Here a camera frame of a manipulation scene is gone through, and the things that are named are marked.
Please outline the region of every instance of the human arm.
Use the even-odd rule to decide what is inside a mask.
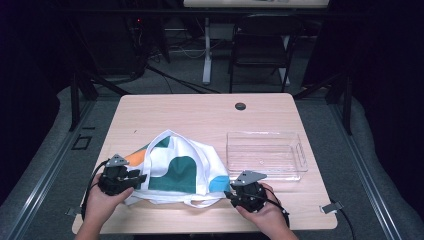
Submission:
[[[134,191],[128,188],[119,195],[109,196],[103,193],[96,183],[100,174],[94,177],[94,186],[90,190],[84,222],[78,230],[75,240],[98,239],[103,224],[110,218],[116,206],[128,198]]]
[[[266,191],[267,198],[277,202],[271,186],[261,183],[262,186],[270,191]],[[270,203],[258,212],[248,212],[241,206],[236,207],[237,211],[247,220],[253,222],[262,233],[267,235],[271,240],[294,240],[298,239],[296,235],[287,227],[281,210]]]

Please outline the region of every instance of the green pattern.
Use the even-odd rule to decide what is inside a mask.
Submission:
[[[160,147],[160,148],[168,148],[168,146],[169,146],[169,141],[171,141],[171,136],[168,136],[168,137],[166,137],[166,138],[162,139],[160,142],[158,142],[158,143],[155,145],[155,148],[156,148],[156,147]]]
[[[188,156],[176,157],[169,163],[168,172],[164,176],[150,177],[149,189],[196,193],[196,174],[194,159]]]

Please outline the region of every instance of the transparent tray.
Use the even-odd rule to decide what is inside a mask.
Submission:
[[[229,132],[227,169],[231,180],[251,170],[270,179],[299,181],[308,166],[297,133]]]

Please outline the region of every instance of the orange patch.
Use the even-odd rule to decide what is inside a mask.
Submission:
[[[144,156],[146,154],[146,149],[135,152],[131,155],[125,157],[125,159],[130,162],[129,166],[135,167],[144,162]]]

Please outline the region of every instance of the wooden table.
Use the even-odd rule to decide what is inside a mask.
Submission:
[[[243,111],[235,104],[246,104]],[[330,203],[311,146],[291,95],[206,94],[206,95],[127,95],[122,97],[106,136],[97,164],[115,153],[129,155],[170,129],[189,139],[212,145],[226,163],[228,132],[296,132],[303,146],[308,172],[299,182],[270,181],[283,206],[290,212],[291,228],[333,229],[334,214],[320,212]],[[82,224],[78,215],[73,224],[77,232]],[[205,209],[184,204],[153,205],[142,200],[133,205],[120,204],[105,223],[102,233],[214,233],[255,232],[222,199]]]

